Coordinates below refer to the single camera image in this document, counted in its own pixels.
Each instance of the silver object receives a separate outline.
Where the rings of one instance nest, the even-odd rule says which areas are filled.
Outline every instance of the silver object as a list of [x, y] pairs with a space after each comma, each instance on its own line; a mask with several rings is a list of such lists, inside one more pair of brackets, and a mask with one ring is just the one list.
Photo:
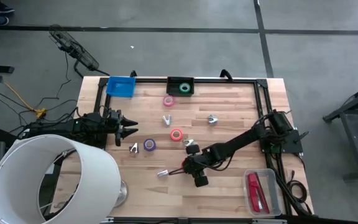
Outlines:
[[168, 118], [166, 118], [165, 116], [162, 116], [162, 119], [164, 120], [164, 122], [167, 126], [171, 125], [171, 115], [168, 115]]
[[185, 143], [185, 146], [190, 146], [192, 144], [194, 144], [194, 139], [184, 139], [183, 143]]
[[208, 116], [208, 123], [209, 124], [214, 124], [216, 122], [218, 122], [218, 118], [216, 116], [213, 116], [213, 115]]
[[168, 174], [169, 174], [168, 170], [163, 170], [163, 171], [160, 171], [160, 172], [157, 173], [157, 177], [163, 177], [163, 176], [166, 176]]
[[120, 207], [128, 198], [128, 186], [124, 181], [121, 181], [121, 189], [119, 190], [119, 195], [114, 205], [114, 208]]
[[129, 147], [130, 153], [139, 153], [139, 148], [137, 147], [137, 143], [135, 143], [133, 146]]

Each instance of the white lamp shade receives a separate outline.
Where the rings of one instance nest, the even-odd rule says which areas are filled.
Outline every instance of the white lamp shade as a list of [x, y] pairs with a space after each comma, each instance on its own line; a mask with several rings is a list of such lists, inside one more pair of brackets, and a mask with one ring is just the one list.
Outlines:
[[[39, 210], [39, 188], [56, 157], [75, 149], [81, 178], [68, 205], [45, 221]], [[121, 177], [116, 161], [102, 149], [46, 134], [16, 141], [0, 161], [0, 223], [100, 223], [119, 196]]]

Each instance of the pink tape roll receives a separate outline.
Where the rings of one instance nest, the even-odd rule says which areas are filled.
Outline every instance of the pink tape roll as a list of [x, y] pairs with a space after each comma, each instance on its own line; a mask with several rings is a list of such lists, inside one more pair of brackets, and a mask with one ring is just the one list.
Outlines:
[[165, 106], [172, 106], [172, 105], [174, 104], [174, 102], [173, 102], [173, 97], [172, 97], [172, 96], [166, 96], [166, 97], [164, 97], [163, 104], [164, 104]]

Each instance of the wooden tabletop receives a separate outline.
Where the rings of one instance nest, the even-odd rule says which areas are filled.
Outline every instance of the wooden tabletop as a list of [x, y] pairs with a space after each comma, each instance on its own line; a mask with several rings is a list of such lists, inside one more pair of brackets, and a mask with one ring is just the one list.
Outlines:
[[[80, 114], [93, 112], [99, 78], [84, 77], [78, 98]], [[269, 78], [267, 81], [273, 109], [289, 111], [283, 79]], [[180, 128], [184, 138], [194, 139], [200, 148], [226, 142], [248, 130], [258, 119], [254, 87], [250, 84], [196, 83], [195, 94], [192, 97], [176, 97], [172, 107], [162, 103], [163, 97], [167, 95], [165, 90], [164, 83], [137, 83], [133, 98], [111, 98], [110, 107], [121, 109], [125, 117], [137, 121], [139, 124], [134, 128], [139, 131], [122, 140], [121, 147], [115, 146], [113, 134], [108, 137], [106, 151], [116, 160], [121, 178], [129, 188], [125, 204], [115, 208], [110, 216], [252, 217], [244, 199], [242, 176], [246, 169], [266, 168], [258, 142], [238, 150], [227, 170], [216, 172], [205, 169], [209, 185], [204, 187], [195, 187], [194, 179], [188, 174], [158, 178], [157, 172], [179, 168], [187, 156], [183, 143], [170, 139], [173, 128]], [[166, 127], [162, 116], [169, 114], [172, 116], [172, 124]], [[219, 118], [213, 127], [207, 122], [210, 114]], [[292, 122], [291, 114], [287, 116]], [[154, 152], [143, 149], [143, 142], [148, 138], [156, 142]], [[140, 153], [132, 157], [129, 146], [135, 142], [140, 146]], [[294, 170], [295, 179], [308, 189], [299, 158], [284, 154], [283, 165], [287, 175]], [[52, 212], [58, 210], [74, 192], [81, 175], [80, 167], [76, 154], [64, 160]], [[281, 191], [278, 192], [282, 203]], [[310, 196], [306, 202], [313, 209]]]

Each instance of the concrete floor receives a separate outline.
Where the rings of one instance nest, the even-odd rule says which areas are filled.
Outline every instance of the concrete floor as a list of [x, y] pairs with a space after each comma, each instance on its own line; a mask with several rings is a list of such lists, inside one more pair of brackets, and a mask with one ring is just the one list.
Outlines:
[[[97, 27], [197, 27], [256, 29], [252, 0], [62, 0], [40, 3], [10, 0], [12, 25]], [[358, 1], [260, 0], [266, 29], [358, 30]], [[71, 32], [111, 75], [212, 76], [222, 68], [234, 77], [266, 77], [259, 34]], [[274, 77], [284, 78], [303, 139], [306, 175], [315, 213], [324, 218], [358, 221], [358, 181], [345, 184], [344, 174], [357, 170], [342, 124], [321, 119], [358, 90], [358, 35], [267, 35]], [[50, 108], [77, 99], [81, 78], [49, 100]], [[5, 80], [29, 104], [54, 96], [65, 81], [65, 56], [48, 32], [1, 31], [0, 64], [16, 71]], [[98, 75], [84, 71], [87, 75]], [[3, 85], [0, 92], [14, 95]], [[22, 108], [9, 103], [15, 110]], [[72, 110], [69, 102], [48, 113], [58, 118]], [[25, 114], [33, 121], [32, 114]], [[19, 125], [17, 115], [0, 103], [0, 128]]]

